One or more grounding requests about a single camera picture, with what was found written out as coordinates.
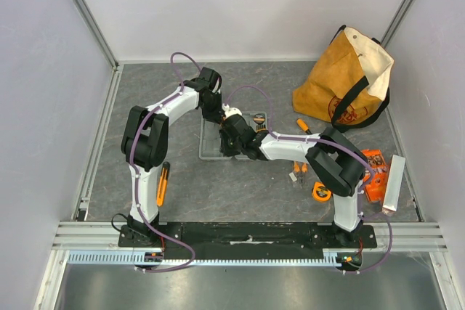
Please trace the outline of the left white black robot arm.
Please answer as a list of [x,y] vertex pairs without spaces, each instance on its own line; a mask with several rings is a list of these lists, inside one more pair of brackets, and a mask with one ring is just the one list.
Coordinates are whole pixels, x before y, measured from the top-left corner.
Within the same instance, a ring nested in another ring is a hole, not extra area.
[[128,225],[146,247],[159,241],[158,180],[168,150],[169,127],[184,114],[200,108],[211,122],[222,118],[221,75],[201,68],[199,76],[180,84],[168,97],[147,107],[134,106],[126,121],[121,151],[132,177],[132,207]]

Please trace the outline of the grey plastic tool case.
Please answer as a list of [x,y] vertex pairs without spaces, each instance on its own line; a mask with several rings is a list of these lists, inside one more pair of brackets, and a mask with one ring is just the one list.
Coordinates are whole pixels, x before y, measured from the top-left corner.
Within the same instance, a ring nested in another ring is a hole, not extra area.
[[[264,113],[267,117],[266,112],[243,112],[243,117],[247,124],[251,126],[256,131],[255,122],[252,118],[257,113]],[[268,120],[265,121],[264,125],[267,127]],[[236,160],[245,160],[249,161],[249,158],[246,155],[236,155],[233,157],[225,157],[220,152],[220,135],[219,135],[219,124],[215,124],[209,121],[201,121],[201,135],[200,135],[200,144],[199,144],[199,158],[201,160],[231,160],[235,158]]]

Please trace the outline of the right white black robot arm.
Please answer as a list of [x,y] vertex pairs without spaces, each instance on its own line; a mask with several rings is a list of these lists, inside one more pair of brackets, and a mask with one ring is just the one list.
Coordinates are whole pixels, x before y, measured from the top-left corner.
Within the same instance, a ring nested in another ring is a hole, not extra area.
[[349,247],[359,238],[357,192],[362,189],[366,157],[333,127],[320,134],[295,136],[257,131],[242,115],[231,115],[220,123],[221,152],[245,155],[250,160],[289,160],[306,163],[332,193],[334,242]]

